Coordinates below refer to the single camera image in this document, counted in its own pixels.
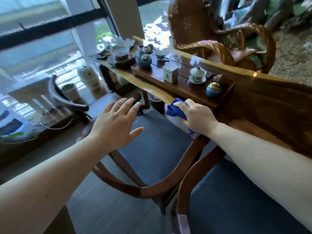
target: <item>blue chair cushion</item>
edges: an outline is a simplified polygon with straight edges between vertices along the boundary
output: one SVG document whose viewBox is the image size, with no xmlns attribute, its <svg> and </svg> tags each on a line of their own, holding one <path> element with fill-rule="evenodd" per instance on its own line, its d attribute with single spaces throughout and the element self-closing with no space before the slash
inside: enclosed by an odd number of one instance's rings
<svg viewBox="0 0 312 234">
<path fill-rule="evenodd" d="M 173 171 L 193 139 L 156 110 L 138 117 L 132 130 L 141 126 L 145 130 L 118 151 L 143 183 L 150 186 Z"/>
<path fill-rule="evenodd" d="M 188 220 L 192 234 L 310 233 L 226 159 L 193 189 Z"/>
</svg>

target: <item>wooden chair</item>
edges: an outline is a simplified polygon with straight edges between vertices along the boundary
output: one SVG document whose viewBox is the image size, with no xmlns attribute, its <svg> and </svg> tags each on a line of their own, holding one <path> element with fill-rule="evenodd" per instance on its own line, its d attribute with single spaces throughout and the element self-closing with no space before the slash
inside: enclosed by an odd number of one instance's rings
<svg viewBox="0 0 312 234">
<path fill-rule="evenodd" d="M 88 115 L 88 106 L 66 100 L 56 86 L 55 79 L 56 76 L 53 76 L 49 82 L 52 97 L 87 122 L 82 136 L 77 140 L 80 141 L 90 133 L 96 117 Z M 106 94 L 97 105 L 103 110 L 108 103 L 119 99 L 116 94 Z M 137 198 L 152 198 L 165 214 L 165 208 L 177 192 L 178 184 L 199 158 L 209 139 L 205 136 L 192 139 L 156 110 L 137 117 L 132 129 L 141 126 L 145 130 L 139 137 L 126 147 L 109 153 L 113 161 L 138 186 L 118 180 L 101 162 L 92 171 L 102 181 L 123 193 Z"/>
<path fill-rule="evenodd" d="M 183 178 L 177 201 L 181 234 L 310 233 L 216 146 Z"/>
<path fill-rule="evenodd" d="M 267 74 L 275 60 L 276 45 L 264 26 L 242 24 L 231 30 L 217 28 L 213 10 L 202 0 L 171 0 L 168 21 L 174 48 L 212 62 L 261 70 Z M 245 33 L 255 32 L 266 46 L 266 51 L 246 48 Z M 257 56 L 261 67 L 248 57 Z"/>
</svg>

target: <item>blue tea canister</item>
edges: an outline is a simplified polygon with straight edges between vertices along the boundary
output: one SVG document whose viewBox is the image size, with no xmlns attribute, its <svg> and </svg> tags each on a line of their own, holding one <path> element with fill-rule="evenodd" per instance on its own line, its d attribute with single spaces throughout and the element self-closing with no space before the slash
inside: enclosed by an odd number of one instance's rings
<svg viewBox="0 0 312 234">
<path fill-rule="evenodd" d="M 221 93 L 221 87 L 218 83 L 212 82 L 206 88 L 206 95 L 208 97 L 214 98 Z"/>
</svg>

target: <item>wooden table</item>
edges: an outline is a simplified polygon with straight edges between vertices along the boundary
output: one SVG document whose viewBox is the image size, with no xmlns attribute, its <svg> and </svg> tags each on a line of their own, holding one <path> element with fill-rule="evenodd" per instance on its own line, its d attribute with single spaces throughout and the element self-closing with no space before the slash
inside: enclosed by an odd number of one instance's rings
<svg viewBox="0 0 312 234">
<path fill-rule="evenodd" d="M 133 37 L 137 45 L 146 45 Z M 235 127 L 248 123 L 271 134 L 285 147 L 312 158 L 312 88 L 287 82 L 276 76 L 213 63 L 175 49 L 165 49 L 181 57 L 184 64 L 201 66 L 213 74 L 222 74 L 236 82 L 232 93 L 219 105 L 214 114 L 218 121 Z M 93 59 L 104 66 L 103 60 Z M 153 94 L 167 104 L 176 95 L 135 76 L 130 70 L 111 68 L 135 86 Z"/>
</svg>

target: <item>window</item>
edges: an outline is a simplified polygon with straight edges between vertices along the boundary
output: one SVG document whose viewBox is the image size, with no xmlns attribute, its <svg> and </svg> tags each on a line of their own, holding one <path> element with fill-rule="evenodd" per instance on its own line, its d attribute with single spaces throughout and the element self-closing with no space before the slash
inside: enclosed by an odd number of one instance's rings
<svg viewBox="0 0 312 234">
<path fill-rule="evenodd" d="M 0 2 L 0 102 L 29 119 L 36 111 L 33 102 L 16 100 L 7 88 L 54 73 L 58 85 L 70 82 L 83 89 L 77 68 L 92 63 L 88 56 L 112 32 L 96 0 Z"/>
<path fill-rule="evenodd" d="M 157 0 L 140 6 L 143 0 L 137 0 L 145 39 L 163 46 L 169 46 L 170 29 L 168 26 L 169 0 Z"/>
</svg>

